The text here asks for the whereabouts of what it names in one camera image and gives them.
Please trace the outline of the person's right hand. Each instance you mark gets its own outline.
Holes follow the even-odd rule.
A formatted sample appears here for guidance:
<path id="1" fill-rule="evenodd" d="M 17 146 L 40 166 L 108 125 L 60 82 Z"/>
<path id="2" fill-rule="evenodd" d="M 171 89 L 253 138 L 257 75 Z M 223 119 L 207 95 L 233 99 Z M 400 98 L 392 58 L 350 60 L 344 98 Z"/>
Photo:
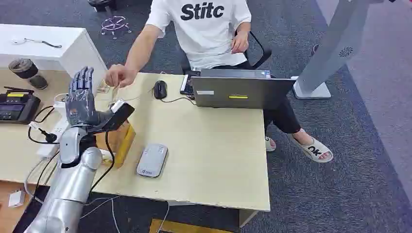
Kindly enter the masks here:
<path id="1" fill-rule="evenodd" d="M 134 82 L 137 73 L 138 70 L 129 68 L 121 64 L 116 64 L 112 65 L 106 72 L 104 81 L 110 87 L 123 88 L 131 85 Z"/>

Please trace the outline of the person's left hand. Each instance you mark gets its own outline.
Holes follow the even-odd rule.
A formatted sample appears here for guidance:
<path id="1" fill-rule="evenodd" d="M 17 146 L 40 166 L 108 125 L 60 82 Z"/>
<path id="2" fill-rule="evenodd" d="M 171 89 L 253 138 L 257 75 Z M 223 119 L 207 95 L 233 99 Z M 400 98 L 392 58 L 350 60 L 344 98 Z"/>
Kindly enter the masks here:
<path id="1" fill-rule="evenodd" d="M 244 53 L 248 47 L 249 47 L 249 42 L 248 42 L 248 35 L 249 35 L 249 30 L 246 31 L 237 31 L 235 37 L 232 40 L 232 47 L 231 47 L 231 53 Z"/>

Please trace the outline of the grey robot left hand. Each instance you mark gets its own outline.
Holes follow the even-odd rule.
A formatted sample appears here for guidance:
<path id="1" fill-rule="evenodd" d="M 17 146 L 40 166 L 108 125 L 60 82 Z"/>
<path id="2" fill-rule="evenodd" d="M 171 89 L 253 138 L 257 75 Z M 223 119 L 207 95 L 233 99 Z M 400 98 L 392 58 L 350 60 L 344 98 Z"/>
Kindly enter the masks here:
<path id="1" fill-rule="evenodd" d="M 71 126 L 98 126 L 106 122 L 113 113 L 97 111 L 93 94 L 94 68 L 84 67 L 78 71 L 69 84 L 65 99 L 66 116 Z"/>

